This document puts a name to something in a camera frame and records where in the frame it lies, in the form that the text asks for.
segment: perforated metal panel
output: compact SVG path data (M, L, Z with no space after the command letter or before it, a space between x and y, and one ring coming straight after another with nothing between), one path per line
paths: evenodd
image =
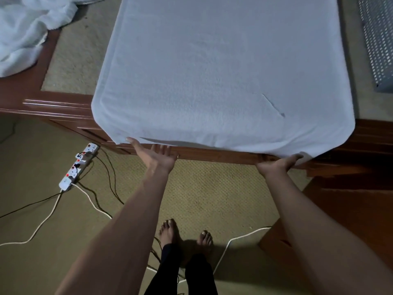
M393 0L359 0L376 91L393 93Z

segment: beige carpet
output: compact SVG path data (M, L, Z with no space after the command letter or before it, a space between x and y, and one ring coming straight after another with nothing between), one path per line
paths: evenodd
M0 140L11 132L13 119L1 116ZM76 134L20 120L16 133L0 144L0 215L57 193L58 182L86 144ZM145 168L138 157L107 153L116 170L117 192L125 200ZM98 156L108 164L102 152ZM96 192L102 208L116 213L121 204L111 194L105 168L96 159L88 168L81 182ZM309 181L303 171L291 171L291 176L301 188ZM1 218L0 243L27 240L54 201ZM217 246L214 264L230 238L272 225L278 213L255 167L179 160L168 182L160 223L167 218L176 219L184 239L194 239L203 229L211 231ZM79 190L65 193L31 242L0 247L0 294L53 294L82 248L107 222ZM263 234L233 242L216 273L220 294L307 293L256 247ZM154 257L149 263L158 266ZM146 272L141 293L152 276ZM187 294L186 283L178 291Z

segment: bed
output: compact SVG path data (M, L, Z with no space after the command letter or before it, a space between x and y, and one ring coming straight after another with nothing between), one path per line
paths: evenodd
M355 127L337 0L122 0L91 108L116 144L316 157Z

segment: wooden bed frame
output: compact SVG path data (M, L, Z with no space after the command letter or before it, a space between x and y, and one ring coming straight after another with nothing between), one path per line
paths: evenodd
M0 111L39 118L62 129L71 130L88 140L121 154L135 154L129 144L116 145L95 123L91 112L92 95L42 91L60 30L50 31L44 48L33 67L6 78L0 78ZM242 153L213 149L175 147L180 158L254 164L275 160L266 154ZM393 160L393 123L356 120L356 128L343 145L301 166L309 175L364 173L389 165Z

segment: power strip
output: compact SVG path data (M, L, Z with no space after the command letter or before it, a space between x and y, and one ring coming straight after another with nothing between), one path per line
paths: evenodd
M86 166L93 159L99 146L93 143L89 143L82 153L76 154L76 161L64 176L63 180L59 183L61 190L66 191L71 187L71 183L74 183L78 178L79 174L86 168Z

